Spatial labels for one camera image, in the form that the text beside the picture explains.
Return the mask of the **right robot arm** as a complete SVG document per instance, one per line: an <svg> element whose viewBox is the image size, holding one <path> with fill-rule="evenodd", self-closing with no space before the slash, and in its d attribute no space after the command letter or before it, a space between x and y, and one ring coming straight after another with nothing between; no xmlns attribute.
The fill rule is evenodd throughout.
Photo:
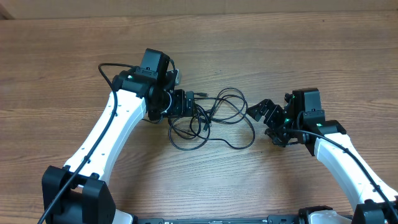
<svg viewBox="0 0 398 224"><path fill-rule="evenodd" d="M348 218L324 205L301 208L294 223L397 223L397 191L359 155L345 128L326 119L319 90L294 90L284 100L285 106L262 100L246 113L264 119L274 145L303 144L330 171L354 210Z"/></svg>

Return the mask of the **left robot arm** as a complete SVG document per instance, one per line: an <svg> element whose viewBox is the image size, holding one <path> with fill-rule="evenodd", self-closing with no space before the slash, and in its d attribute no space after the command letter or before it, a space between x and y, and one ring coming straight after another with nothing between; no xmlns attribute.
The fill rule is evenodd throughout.
<svg viewBox="0 0 398 224"><path fill-rule="evenodd" d="M117 209L108 187L118 156L145 117L159 123L193 115L193 92L175 89L181 74L167 54L146 49L139 66L120 67L107 80L108 102L84 143L63 167L48 166L43 174L40 223L137 223Z"/></svg>

